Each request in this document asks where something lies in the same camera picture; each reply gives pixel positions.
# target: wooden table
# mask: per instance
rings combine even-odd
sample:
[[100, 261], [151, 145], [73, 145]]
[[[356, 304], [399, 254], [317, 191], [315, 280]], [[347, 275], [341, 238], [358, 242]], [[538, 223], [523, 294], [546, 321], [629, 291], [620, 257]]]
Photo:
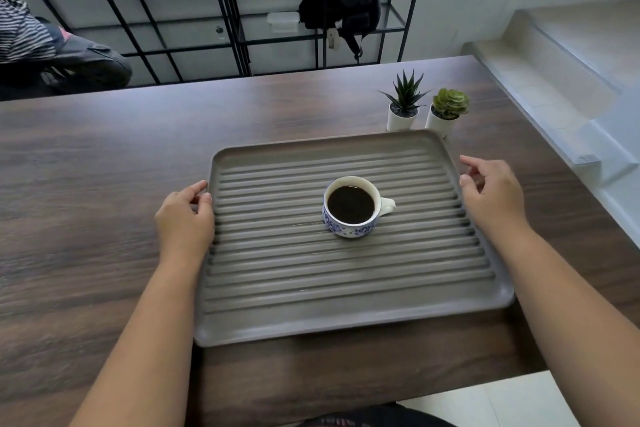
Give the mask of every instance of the wooden table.
[[[0, 424], [64, 426], [157, 260], [153, 215], [236, 144], [385, 128], [398, 71], [472, 99], [449, 142], [505, 158], [534, 226], [640, 323], [640, 253], [472, 57], [0, 106]], [[422, 111], [415, 124], [424, 125]], [[189, 424], [275, 426], [545, 367], [517, 306], [196, 351]]]

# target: white plant pot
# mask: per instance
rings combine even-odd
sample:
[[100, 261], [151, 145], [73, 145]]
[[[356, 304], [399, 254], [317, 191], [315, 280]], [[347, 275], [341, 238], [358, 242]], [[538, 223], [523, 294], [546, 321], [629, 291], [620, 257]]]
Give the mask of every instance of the white plant pot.
[[456, 120], [458, 120], [458, 118], [453, 120], [444, 120], [433, 113], [431, 111], [431, 107], [429, 107], [429, 114], [427, 115], [427, 125], [425, 125], [424, 128], [428, 128], [430, 131], [436, 133], [438, 137], [444, 139], [451, 131], [451, 129], [453, 128], [453, 124], [456, 123]]
[[389, 116], [387, 117], [387, 131], [409, 130], [413, 124], [413, 121], [418, 116], [418, 113], [413, 117], [399, 117], [394, 114], [389, 108]]

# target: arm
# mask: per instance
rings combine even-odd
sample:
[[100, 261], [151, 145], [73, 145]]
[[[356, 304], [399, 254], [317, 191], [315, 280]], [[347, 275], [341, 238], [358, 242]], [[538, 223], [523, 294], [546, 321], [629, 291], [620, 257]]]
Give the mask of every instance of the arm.
[[531, 229], [505, 162], [460, 161], [470, 166], [460, 176], [469, 213], [509, 268], [533, 336], [580, 425], [640, 425], [640, 331]]
[[184, 425], [195, 287], [213, 239], [206, 185], [173, 192], [156, 214], [160, 263], [71, 427]]

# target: person's right arm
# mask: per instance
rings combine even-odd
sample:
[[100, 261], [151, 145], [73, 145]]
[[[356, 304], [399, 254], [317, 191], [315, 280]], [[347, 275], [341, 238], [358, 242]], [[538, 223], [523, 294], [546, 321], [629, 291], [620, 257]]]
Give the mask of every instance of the person's right arm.
[[460, 176], [467, 210], [506, 263], [536, 343], [580, 425], [640, 426], [640, 330], [529, 226], [508, 164], [460, 161], [469, 166]]

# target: potted plant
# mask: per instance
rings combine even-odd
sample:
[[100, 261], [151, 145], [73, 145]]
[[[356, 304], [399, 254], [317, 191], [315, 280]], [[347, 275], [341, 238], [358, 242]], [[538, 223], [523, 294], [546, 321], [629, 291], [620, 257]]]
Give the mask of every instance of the potted plant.
[[438, 94], [433, 97], [425, 128], [444, 139], [458, 117], [468, 112], [468, 104], [469, 97], [461, 91], [440, 88]]
[[418, 87], [422, 81], [422, 76], [416, 82], [413, 80], [413, 71], [411, 72], [411, 79], [407, 80], [404, 70], [402, 72], [403, 79], [400, 81], [400, 75], [397, 75], [397, 84], [394, 83], [396, 89], [396, 96], [393, 97], [384, 91], [380, 93], [386, 95], [391, 100], [389, 105], [389, 116], [387, 118], [387, 130], [409, 130], [418, 110], [421, 105], [416, 105], [419, 99], [428, 93], [418, 93]]

